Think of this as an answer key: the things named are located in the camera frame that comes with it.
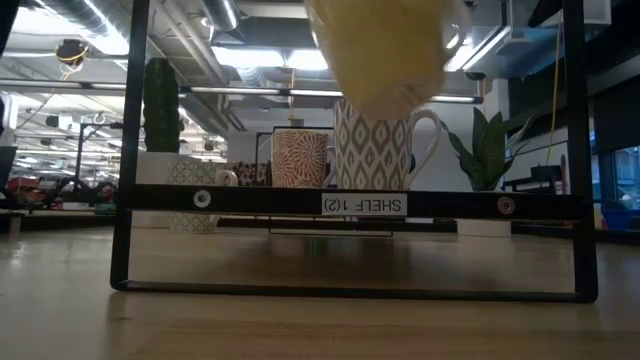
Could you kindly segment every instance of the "brown patterned mug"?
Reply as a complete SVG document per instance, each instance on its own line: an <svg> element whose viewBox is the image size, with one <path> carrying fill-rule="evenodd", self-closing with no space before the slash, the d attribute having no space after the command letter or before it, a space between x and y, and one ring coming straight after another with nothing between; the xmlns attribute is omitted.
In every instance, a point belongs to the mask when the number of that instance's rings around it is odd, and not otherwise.
<svg viewBox="0 0 640 360"><path fill-rule="evenodd" d="M325 177L327 155L335 148L329 135L307 130L277 132L271 140L274 187L326 188L336 175L335 166Z"/></svg>

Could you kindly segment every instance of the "potted plant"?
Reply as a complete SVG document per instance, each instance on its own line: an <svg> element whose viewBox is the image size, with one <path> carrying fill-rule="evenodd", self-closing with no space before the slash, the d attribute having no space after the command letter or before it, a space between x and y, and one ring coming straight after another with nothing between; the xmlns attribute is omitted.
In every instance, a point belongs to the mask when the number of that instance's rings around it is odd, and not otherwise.
<svg viewBox="0 0 640 360"><path fill-rule="evenodd" d="M144 133L146 152L138 153L136 183L168 184L171 163L182 160L180 151L179 86L167 59L153 58L145 67ZM161 212L136 212L133 224L142 228L168 228L169 217Z"/></svg>
<svg viewBox="0 0 640 360"><path fill-rule="evenodd" d="M515 157L524 148L519 147L507 160L507 150L513 150L529 129L535 116L531 116L524 127L507 141L502 114L496 114L487 121L484 114L474 108L472 149L467 150L460 138L449 131L446 124L443 128L449 134L449 140L460 160L460 168L467 174L473 191L495 191L504 174L511 169ZM507 221L458 220L458 234L487 237L511 236L511 223Z"/></svg>

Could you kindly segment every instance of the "yellow object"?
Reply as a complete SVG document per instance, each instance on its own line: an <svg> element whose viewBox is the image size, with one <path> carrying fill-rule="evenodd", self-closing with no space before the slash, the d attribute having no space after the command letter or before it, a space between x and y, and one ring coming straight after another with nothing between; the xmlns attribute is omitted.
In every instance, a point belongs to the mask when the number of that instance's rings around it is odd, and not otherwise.
<svg viewBox="0 0 640 360"><path fill-rule="evenodd" d="M596 230L602 230L602 205L593 204L593 218L595 220Z"/></svg>
<svg viewBox="0 0 640 360"><path fill-rule="evenodd" d="M469 32L469 14L461 0L305 4L333 75L371 121L404 118L436 95L444 82L444 65ZM449 41L453 44L447 49Z"/></svg>

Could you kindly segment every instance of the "ceiling light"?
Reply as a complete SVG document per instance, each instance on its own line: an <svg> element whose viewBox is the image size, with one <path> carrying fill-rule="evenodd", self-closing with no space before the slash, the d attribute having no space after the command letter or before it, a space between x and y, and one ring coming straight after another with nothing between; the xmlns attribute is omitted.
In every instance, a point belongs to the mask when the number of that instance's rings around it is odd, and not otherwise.
<svg viewBox="0 0 640 360"><path fill-rule="evenodd" d="M107 23L109 33L106 36L95 36L90 33L82 35L93 47L102 51L107 55L127 55L129 53L129 43L122 35L113 27L113 25Z"/></svg>
<svg viewBox="0 0 640 360"><path fill-rule="evenodd" d="M293 96L322 96L322 97L343 97L344 94L340 91L324 91L324 90L291 90Z"/></svg>
<svg viewBox="0 0 640 360"><path fill-rule="evenodd" d="M100 130L96 130L96 135L100 135L100 136L106 137L106 138L110 138L111 137L111 135L107 134L104 131L100 131Z"/></svg>
<svg viewBox="0 0 640 360"><path fill-rule="evenodd" d="M213 47L213 53L222 65L235 68L283 67L282 54L277 50L227 49Z"/></svg>
<svg viewBox="0 0 640 360"><path fill-rule="evenodd" d="M205 141L203 137L181 137L180 140L187 142Z"/></svg>
<svg viewBox="0 0 640 360"><path fill-rule="evenodd" d="M78 33L78 26L45 9L20 7L13 22L13 31L16 33L49 34L51 29L55 29L59 34Z"/></svg>
<svg viewBox="0 0 640 360"><path fill-rule="evenodd" d="M38 160L36 160L36 159L34 159L32 157L26 157L24 159L18 159L18 161L22 161L22 162L25 162L27 164L37 164L38 163Z"/></svg>
<svg viewBox="0 0 640 360"><path fill-rule="evenodd" d="M233 94L233 95L279 95L278 89L254 89L241 87L204 87L193 86L191 91L195 93Z"/></svg>
<svg viewBox="0 0 640 360"><path fill-rule="evenodd" d="M458 39L460 38L460 36L458 34L456 34L453 39L451 39L451 41L449 41L449 43L447 44L447 49L453 49L456 44L458 44ZM473 36L472 34L467 35L467 37L464 39L464 41L462 42L463 46L467 46L467 45L471 45L471 43L473 43Z"/></svg>
<svg viewBox="0 0 640 360"><path fill-rule="evenodd" d="M83 160L82 165L107 165L106 161Z"/></svg>
<svg viewBox="0 0 640 360"><path fill-rule="evenodd" d="M464 66L462 66L462 70L467 71L471 67L473 67L473 65L475 65L478 61L480 61L480 59L485 57L489 53L489 51L493 50L493 48L498 45L498 43L502 41L502 39L504 39L504 37L507 36L510 32L511 27L505 26L504 29L502 29L502 31L500 31L500 33L496 35L495 38L493 38L493 40L491 40L484 48L482 48L482 50L474 55L466 64L464 64Z"/></svg>
<svg viewBox="0 0 640 360"><path fill-rule="evenodd" d="M111 144L117 147L122 147L122 140L108 140L107 144Z"/></svg>
<svg viewBox="0 0 640 360"><path fill-rule="evenodd" d="M444 71L446 72L456 72L462 68L464 64L466 64L469 59L475 55L476 48L471 46L472 44L465 44L456 54L449 60L449 62L444 66Z"/></svg>
<svg viewBox="0 0 640 360"><path fill-rule="evenodd" d="M182 117L184 117L185 119L189 120L192 124L195 124L196 121L193 120L193 118L189 115L189 113L187 112L187 110L183 107L179 107L178 108L178 112L180 113L180 115L182 115Z"/></svg>
<svg viewBox="0 0 640 360"><path fill-rule="evenodd" d="M287 66L297 70L327 70L329 66L320 50L294 50L287 59Z"/></svg>
<svg viewBox="0 0 640 360"><path fill-rule="evenodd" d="M18 150L18 154L30 154L30 155L66 155L77 156L75 151L53 151L53 150ZM113 156L120 157L120 153L107 152L107 151L83 151L82 156Z"/></svg>
<svg viewBox="0 0 640 360"><path fill-rule="evenodd" d="M433 102L444 103L461 103L461 104L473 104L476 102L476 98L471 96L448 96L448 95L436 95L431 98Z"/></svg>

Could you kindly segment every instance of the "black metal shelf frame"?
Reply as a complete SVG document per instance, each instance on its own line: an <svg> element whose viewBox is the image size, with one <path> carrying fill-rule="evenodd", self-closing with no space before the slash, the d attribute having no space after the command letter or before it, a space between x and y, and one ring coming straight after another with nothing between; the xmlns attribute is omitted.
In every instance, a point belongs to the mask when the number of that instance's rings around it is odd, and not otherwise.
<svg viewBox="0 0 640 360"><path fill-rule="evenodd" d="M591 148L587 117L587 84L583 55L583 1L563 0L566 52L569 157L572 196L498 193L406 192L409 217L502 220L559 220L572 222L575 291L478 292L398 289L349 289L140 282L129 279L132 210L196 211L220 214L321 216L323 193L361 191L220 188L136 185L138 132L150 0L133 5L117 223L111 263L111 285L122 291L188 292L208 294L367 297L395 299L535 301L589 303L598 296L596 249L591 194ZM205 194L206 205L198 203Z"/></svg>

